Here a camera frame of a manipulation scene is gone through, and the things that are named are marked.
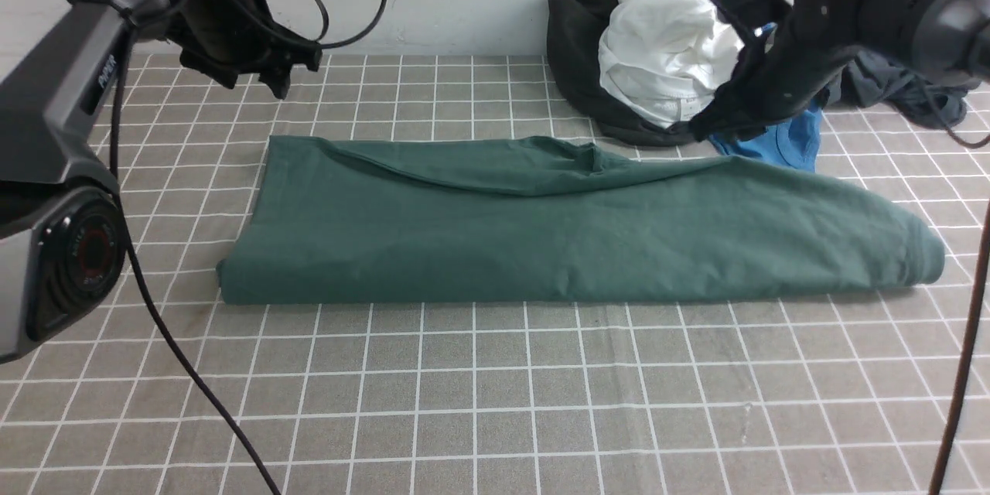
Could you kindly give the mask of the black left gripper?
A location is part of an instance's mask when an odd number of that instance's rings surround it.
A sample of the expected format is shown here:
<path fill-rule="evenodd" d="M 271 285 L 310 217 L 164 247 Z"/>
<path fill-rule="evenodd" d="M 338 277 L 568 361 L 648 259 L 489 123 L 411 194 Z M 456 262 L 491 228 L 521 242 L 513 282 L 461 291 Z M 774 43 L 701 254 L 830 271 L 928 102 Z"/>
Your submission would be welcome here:
<path fill-rule="evenodd" d="M 321 47 L 273 19 L 268 0 L 185 0 L 166 37 L 183 49 L 183 67 L 227 89 L 255 74 L 279 100 L 294 67 L 316 72 L 323 58 Z"/>

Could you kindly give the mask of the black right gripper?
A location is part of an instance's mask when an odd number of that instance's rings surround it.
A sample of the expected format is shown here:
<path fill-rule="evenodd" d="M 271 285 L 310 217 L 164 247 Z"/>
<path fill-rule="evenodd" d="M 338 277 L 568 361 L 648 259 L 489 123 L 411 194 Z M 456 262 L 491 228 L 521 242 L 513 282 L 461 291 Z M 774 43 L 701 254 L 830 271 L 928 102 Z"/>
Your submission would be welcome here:
<path fill-rule="evenodd" d="M 911 0 L 710 0 L 745 46 L 727 83 L 695 82 L 697 142 L 755 138 L 810 106 L 862 49 L 913 67 Z"/>

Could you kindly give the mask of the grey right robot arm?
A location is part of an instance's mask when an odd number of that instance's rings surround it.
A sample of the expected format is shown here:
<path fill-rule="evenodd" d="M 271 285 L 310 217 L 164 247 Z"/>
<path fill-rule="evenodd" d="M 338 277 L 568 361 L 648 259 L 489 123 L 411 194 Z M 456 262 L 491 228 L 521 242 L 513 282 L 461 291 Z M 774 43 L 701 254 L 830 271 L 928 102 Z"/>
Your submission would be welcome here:
<path fill-rule="evenodd" d="M 710 0 L 743 47 L 688 122 L 747 140 L 795 117 L 862 49 L 940 85 L 988 79 L 989 0 Z"/>

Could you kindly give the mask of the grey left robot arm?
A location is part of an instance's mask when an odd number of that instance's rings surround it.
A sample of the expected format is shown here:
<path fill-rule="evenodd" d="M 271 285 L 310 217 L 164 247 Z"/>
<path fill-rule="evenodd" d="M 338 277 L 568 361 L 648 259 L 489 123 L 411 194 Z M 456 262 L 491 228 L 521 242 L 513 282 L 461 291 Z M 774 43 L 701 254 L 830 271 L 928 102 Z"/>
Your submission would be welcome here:
<path fill-rule="evenodd" d="M 1 357 L 25 357 L 114 289 L 126 259 L 119 180 L 89 139 L 120 101 L 137 43 L 166 41 L 222 87 L 254 74 L 273 96 L 322 49 L 265 0 L 68 0 L 70 11 L 2 82 Z"/>

